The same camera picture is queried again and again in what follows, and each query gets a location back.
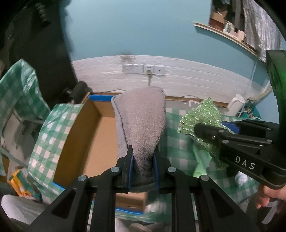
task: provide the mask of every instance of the metal screw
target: metal screw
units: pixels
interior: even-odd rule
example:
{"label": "metal screw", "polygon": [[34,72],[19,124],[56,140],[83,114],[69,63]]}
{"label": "metal screw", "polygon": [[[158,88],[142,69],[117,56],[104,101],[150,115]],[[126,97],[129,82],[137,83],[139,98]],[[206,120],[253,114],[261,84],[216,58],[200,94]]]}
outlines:
{"label": "metal screw", "polygon": [[168,168],[168,171],[169,171],[169,172],[175,172],[175,171],[177,171],[177,169],[176,169],[175,167],[169,167],[169,168]]}
{"label": "metal screw", "polygon": [[78,181],[85,181],[86,180],[86,176],[85,175],[80,175],[78,177]]}
{"label": "metal screw", "polygon": [[203,180],[203,181],[208,181],[210,179],[210,177],[208,175],[201,175],[200,178]]}
{"label": "metal screw", "polygon": [[120,168],[116,167],[116,166],[111,168],[112,172],[118,172],[119,170],[120,170]]}

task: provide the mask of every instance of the green sparkly cloth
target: green sparkly cloth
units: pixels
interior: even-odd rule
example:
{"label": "green sparkly cloth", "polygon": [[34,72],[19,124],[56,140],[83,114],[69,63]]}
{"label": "green sparkly cloth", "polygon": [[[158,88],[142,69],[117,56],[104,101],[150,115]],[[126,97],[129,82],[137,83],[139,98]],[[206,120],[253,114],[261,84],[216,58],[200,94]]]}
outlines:
{"label": "green sparkly cloth", "polygon": [[211,98],[203,100],[197,108],[189,110],[187,114],[183,116],[179,124],[178,132],[190,135],[206,149],[213,158],[217,168],[223,170],[227,167],[227,164],[219,160],[219,151],[216,146],[195,136],[194,127],[198,123],[224,128],[233,133],[228,127],[221,123],[221,114]]}

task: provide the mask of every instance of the silver curtain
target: silver curtain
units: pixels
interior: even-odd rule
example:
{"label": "silver curtain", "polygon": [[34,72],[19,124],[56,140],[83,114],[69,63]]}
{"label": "silver curtain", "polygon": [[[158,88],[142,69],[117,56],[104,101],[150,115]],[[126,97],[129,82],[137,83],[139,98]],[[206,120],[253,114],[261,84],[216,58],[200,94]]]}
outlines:
{"label": "silver curtain", "polygon": [[245,42],[257,50],[265,62],[265,50],[282,47],[282,35],[273,20],[254,0],[243,0]]}

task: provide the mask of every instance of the wall socket panel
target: wall socket panel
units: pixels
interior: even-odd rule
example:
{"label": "wall socket panel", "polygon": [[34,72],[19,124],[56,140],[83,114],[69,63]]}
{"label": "wall socket panel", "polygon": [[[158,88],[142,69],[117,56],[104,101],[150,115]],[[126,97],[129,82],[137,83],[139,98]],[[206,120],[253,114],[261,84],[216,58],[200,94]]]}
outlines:
{"label": "wall socket panel", "polygon": [[147,71],[150,70],[152,74],[155,75],[164,75],[165,66],[162,65],[137,65],[137,64],[123,64],[122,72],[123,73],[136,73],[136,74],[147,74]]}

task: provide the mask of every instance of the white cup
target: white cup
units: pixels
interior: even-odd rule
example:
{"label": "white cup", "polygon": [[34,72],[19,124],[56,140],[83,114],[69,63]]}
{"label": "white cup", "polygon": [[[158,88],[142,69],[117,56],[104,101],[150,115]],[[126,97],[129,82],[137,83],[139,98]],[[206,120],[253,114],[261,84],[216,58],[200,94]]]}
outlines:
{"label": "white cup", "polygon": [[242,108],[244,103],[245,103],[244,98],[241,95],[237,94],[228,104],[227,106],[228,111],[225,113],[225,115],[235,116]]}

